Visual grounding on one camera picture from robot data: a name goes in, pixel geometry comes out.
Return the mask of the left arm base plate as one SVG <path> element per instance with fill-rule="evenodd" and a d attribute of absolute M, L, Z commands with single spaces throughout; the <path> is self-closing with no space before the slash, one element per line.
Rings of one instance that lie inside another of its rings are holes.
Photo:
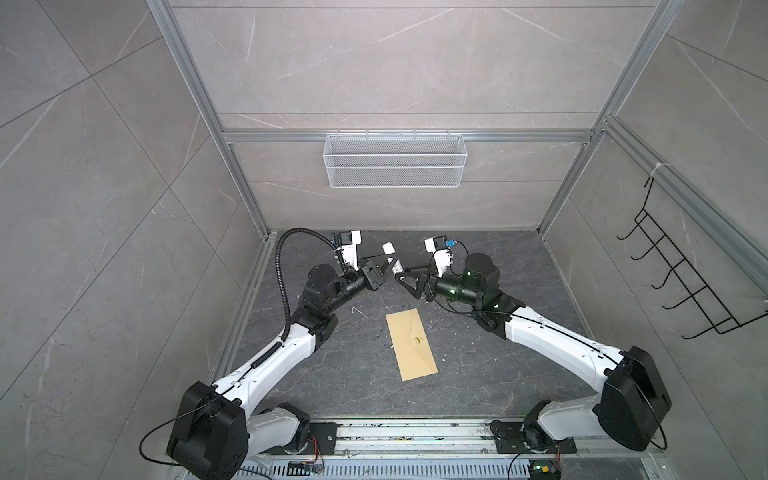
<path fill-rule="evenodd" d="M 335 422 L 311 422 L 309 424 L 308 437 L 304 442 L 300 453 L 302 455 L 315 455 L 315 447 L 323 456 L 335 453 L 339 424 Z"/>

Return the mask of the white glue stick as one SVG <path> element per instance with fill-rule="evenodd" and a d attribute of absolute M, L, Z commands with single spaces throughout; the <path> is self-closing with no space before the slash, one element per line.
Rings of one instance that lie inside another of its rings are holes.
<path fill-rule="evenodd" d="M 396 250 L 391 242 L 387 242 L 382 245 L 383 253 L 387 256 L 387 262 L 391 267 L 391 272 L 395 274 L 398 268 L 403 268 L 400 260 L 396 256 Z"/>

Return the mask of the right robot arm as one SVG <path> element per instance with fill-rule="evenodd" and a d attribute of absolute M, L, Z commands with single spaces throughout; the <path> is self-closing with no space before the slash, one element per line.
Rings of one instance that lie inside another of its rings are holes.
<path fill-rule="evenodd" d="M 459 275 L 431 261 L 395 277 L 417 299 L 468 306 L 467 316 L 481 328 L 538 352 L 593 390 L 580 399 L 539 402 L 520 427 L 528 449 L 545 451 L 576 437 L 608 437 L 644 451 L 662 433 L 671 398 L 652 356 L 636 346 L 621 350 L 602 344 L 540 315 L 500 288 L 500 271 L 490 256 L 469 254 Z"/>

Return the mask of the tan paper envelope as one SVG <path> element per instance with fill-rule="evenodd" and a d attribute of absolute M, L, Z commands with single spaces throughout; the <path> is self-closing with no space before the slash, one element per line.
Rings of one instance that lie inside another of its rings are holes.
<path fill-rule="evenodd" d="M 398 368 L 403 382 L 438 372 L 417 309 L 386 316 Z"/>

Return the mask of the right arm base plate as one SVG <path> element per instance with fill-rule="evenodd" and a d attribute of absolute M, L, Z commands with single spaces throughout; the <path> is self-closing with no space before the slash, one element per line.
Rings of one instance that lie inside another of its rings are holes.
<path fill-rule="evenodd" d="M 499 454 L 577 452 L 572 438 L 554 440 L 536 424 L 493 420 L 489 428 Z"/>

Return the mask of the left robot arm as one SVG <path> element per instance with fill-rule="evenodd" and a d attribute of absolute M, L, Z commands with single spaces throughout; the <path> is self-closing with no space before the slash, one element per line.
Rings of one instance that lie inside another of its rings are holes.
<path fill-rule="evenodd" d="M 280 336 L 248 362 L 211 385 L 193 384 L 183 395 L 167 455 L 200 479 L 231 479 L 246 459 L 277 447 L 301 450 L 310 417 L 287 403 L 258 414 L 263 398 L 294 367 L 327 341 L 336 310 L 365 290 L 375 291 L 398 270 L 394 254 L 367 257 L 340 275 L 313 267 L 297 309 Z"/>

